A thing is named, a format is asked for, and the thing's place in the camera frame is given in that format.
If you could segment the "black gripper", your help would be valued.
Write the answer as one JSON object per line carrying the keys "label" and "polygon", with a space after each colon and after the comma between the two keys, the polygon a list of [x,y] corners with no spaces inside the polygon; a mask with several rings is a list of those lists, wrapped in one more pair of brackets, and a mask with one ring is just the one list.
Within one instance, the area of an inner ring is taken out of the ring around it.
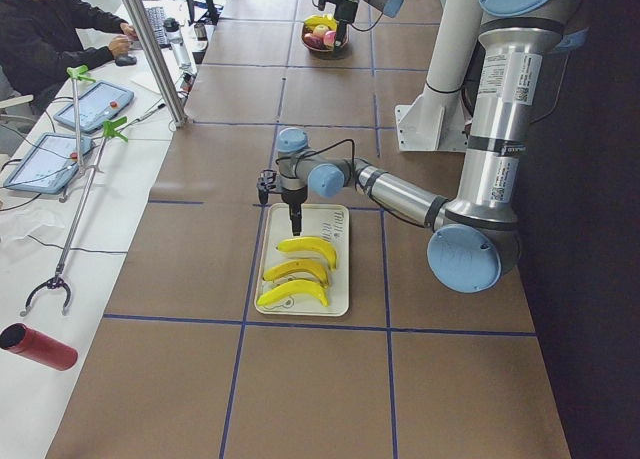
{"label": "black gripper", "polygon": [[302,205],[307,200],[308,189],[284,189],[281,197],[289,207],[291,234],[294,234],[294,236],[300,236],[302,231]]}
{"label": "black gripper", "polygon": [[338,21],[334,35],[334,47],[343,47],[347,42],[348,24],[356,18],[356,2],[353,0],[335,0],[334,18]]}

